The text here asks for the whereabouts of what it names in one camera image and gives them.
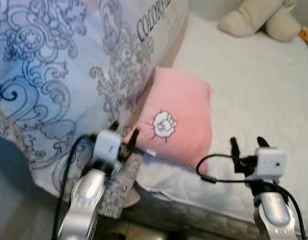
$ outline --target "mattress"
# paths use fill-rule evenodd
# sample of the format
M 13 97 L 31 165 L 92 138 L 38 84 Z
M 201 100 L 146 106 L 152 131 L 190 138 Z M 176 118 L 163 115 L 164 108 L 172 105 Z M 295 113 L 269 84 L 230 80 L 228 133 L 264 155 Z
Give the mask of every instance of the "mattress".
M 252 155 L 259 135 L 287 153 L 280 184 L 296 198 L 308 236 L 307 46 L 298 37 L 282 43 L 262 32 L 234 38 L 219 31 L 216 22 L 191 13 L 173 68 L 213 87 L 210 153 L 229 154 L 229 139 L 236 137 L 241 154 Z M 211 160 L 209 173 L 243 179 L 228 159 Z M 160 197 L 253 222 L 252 194 L 243 184 L 202 182 L 193 170 L 149 155 L 137 182 Z

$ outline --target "black cable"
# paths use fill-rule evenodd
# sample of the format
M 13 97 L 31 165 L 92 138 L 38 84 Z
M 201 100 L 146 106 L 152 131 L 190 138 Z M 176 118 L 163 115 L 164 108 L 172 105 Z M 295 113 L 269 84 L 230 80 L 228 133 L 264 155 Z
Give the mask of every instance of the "black cable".
M 72 146 L 72 148 L 69 152 L 69 155 L 68 155 L 68 158 L 67 158 L 67 161 L 66 161 L 66 168 L 65 168 L 65 171 L 64 171 L 63 180 L 61 182 L 61 189 L 60 189 L 60 194 L 59 194 L 59 198 L 58 198 L 58 201 L 57 201 L 57 207 L 55 209 L 54 224 L 53 224 L 53 231 L 52 231 L 52 240 L 57 240 L 57 237 L 58 237 L 57 236 L 58 235 L 57 230 L 58 230 L 58 220 L 59 220 L 60 208 L 61 208 L 63 198 L 64 198 L 64 194 L 65 194 L 66 181 L 67 181 L 69 169 L 70 169 L 70 166 L 71 166 L 71 160 L 74 156 L 74 153 L 75 153 L 75 150 L 76 150 L 78 144 L 83 139 L 94 141 L 94 136 L 93 135 L 87 135 L 87 134 L 81 135 L 80 137 L 78 137 L 76 139 L 76 141 L 74 142 L 74 144 L 73 144 L 73 146 Z
M 284 193 L 285 195 L 287 195 L 289 197 L 289 199 L 292 201 L 292 203 L 295 207 L 297 218 L 298 218 L 298 223 L 299 223 L 300 235 L 301 235 L 302 240 L 306 240 L 304 223 L 303 223 L 303 219 L 302 219 L 302 215 L 301 215 L 299 206 L 298 206 L 295 198 L 293 197 L 293 195 L 289 191 L 287 191 L 285 188 L 283 188 L 283 187 L 281 187 L 281 186 L 279 186 L 275 183 L 266 182 L 266 181 L 262 181 L 262 180 L 217 179 L 217 178 L 209 176 L 207 174 L 201 174 L 199 172 L 199 167 L 202 165 L 202 163 L 204 161 L 206 161 L 207 159 L 212 158 L 212 157 L 232 158 L 232 156 L 225 155 L 225 154 L 211 154 L 211 155 L 204 157 L 201 161 L 199 161 L 199 163 L 196 166 L 196 172 L 201 177 L 201 179 L 203 181 L 207 181 L 207 182 L 210 182 L 210 183 L 213 183 L 213 184 L 215 184 L 215 183 L 226 183 L 226 184 L 260 184 L 260 185 L 267 185 L 267 186 L 270 186 L 270 187 L 276 189 L 278 192 Z

